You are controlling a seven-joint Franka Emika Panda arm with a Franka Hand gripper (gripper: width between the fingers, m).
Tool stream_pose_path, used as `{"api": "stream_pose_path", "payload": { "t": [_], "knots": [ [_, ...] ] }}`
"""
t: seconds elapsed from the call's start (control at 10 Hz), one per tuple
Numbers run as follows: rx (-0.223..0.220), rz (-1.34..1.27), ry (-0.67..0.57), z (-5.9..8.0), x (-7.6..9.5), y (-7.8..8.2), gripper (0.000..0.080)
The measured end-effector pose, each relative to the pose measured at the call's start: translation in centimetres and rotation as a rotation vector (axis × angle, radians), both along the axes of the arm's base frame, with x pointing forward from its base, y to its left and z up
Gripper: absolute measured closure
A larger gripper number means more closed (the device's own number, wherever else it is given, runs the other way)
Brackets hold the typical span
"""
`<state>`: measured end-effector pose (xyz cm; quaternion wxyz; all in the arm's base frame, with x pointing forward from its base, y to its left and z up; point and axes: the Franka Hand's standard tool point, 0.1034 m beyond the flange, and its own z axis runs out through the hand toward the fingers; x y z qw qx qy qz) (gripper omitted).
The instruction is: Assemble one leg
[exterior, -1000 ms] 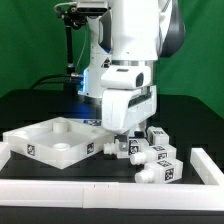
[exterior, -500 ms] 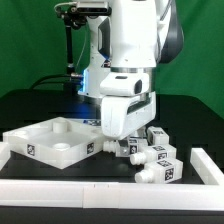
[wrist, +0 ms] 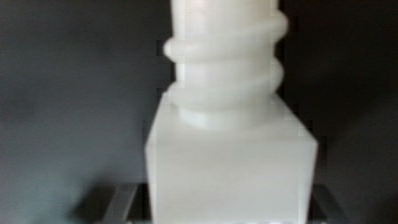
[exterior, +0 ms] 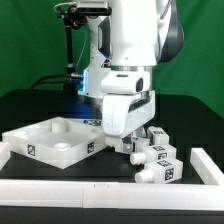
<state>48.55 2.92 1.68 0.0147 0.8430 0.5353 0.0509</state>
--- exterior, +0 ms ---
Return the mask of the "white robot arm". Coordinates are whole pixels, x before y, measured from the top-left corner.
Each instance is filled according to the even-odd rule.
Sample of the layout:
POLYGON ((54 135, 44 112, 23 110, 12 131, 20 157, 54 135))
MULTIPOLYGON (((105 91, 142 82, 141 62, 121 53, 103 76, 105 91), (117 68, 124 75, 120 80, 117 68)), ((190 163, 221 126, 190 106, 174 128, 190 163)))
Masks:
POLYGON ((91 30, 90 64, 79 93, 101 105, 106 144, 131 153, 155 115, 153 68, 183 46, 176 0, 78 0, 91 30))

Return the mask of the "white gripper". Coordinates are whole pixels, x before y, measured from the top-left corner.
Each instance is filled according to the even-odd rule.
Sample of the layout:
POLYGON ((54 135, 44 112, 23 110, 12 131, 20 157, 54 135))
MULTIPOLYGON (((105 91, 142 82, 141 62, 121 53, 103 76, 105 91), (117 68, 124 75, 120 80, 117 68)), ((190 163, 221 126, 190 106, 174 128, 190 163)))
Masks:
POLYGON ((154 91, 136 95, 106 94, 103 98, 103 130, 108 136, 123 138, 123 152, 126 154, 133 152, 133 140, 129 134, 137 129, 136 136, 146 138, 147 131, 143 125, 154 115, 154 91))

